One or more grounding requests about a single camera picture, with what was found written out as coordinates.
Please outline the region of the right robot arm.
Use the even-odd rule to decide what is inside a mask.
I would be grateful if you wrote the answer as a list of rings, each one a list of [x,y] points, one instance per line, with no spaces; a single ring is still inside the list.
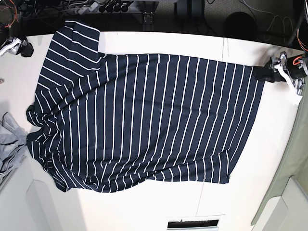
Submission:
[[[17,31],[20,18],[17,5],[16,0],[0,1],[0,55],[10,53],[31,57],[34,51],[32,44]]]

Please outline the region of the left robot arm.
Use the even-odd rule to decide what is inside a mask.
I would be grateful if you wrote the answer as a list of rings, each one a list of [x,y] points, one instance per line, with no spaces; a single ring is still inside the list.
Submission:
[[[274,66],[282,64],[283,72],[291,80],[303,80],[308,76],[308,2],[300,0],[297,10],[301,10],[296,27],[287,42],[287,46],[292,46],[297,41],[302,55],[288,57],[282,53],[281,57],[271,57],[263,67],[253,67],[253,77],[261,82],[285,82],[285,78]]]

